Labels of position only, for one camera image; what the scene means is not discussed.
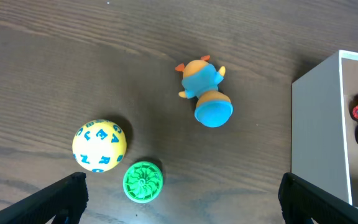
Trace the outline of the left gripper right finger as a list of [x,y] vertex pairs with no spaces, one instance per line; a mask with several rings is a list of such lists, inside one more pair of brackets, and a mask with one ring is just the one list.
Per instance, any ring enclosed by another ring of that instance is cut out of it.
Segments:
[[358,208],[297,175],[283,175],[278,199],[286,224],[358,224]]

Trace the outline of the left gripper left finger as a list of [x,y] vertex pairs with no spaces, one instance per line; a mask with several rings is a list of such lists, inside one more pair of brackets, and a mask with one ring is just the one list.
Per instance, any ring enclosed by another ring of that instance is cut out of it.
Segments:
[[0,211],[0,224],[79,224],[89,200],[86,174],[75,172]]

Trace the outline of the yellow ball blue letters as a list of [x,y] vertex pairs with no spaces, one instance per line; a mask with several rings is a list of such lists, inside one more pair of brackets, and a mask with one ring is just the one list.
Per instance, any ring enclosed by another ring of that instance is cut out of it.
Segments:
[[84,169],[95,173],[116,167],[126,154],[127,141],[123,129],[106,119],[84,124],[74,135],[73,157]]

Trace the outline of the green round disc toy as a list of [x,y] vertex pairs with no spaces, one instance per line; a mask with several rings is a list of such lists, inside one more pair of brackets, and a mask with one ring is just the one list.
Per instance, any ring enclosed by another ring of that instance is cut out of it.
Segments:
[[162,171],[154,163],[139,161],[126,171],[123,181],[125,195],[136,203],[149,203],[163,189]]

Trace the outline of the blue orange toy figure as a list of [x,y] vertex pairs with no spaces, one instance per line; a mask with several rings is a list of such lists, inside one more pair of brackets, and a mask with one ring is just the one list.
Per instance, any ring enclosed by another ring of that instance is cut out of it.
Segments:
[[176,71],[182,73],[183,91],[178,96],[187,99],[196,97],[195,119],[206,127],[217,128],[229,120],[234,108],[230,98],[218,88],[224,80],[226,68],[215,68],[209,59],[210,56],[205,55],[175,67]]

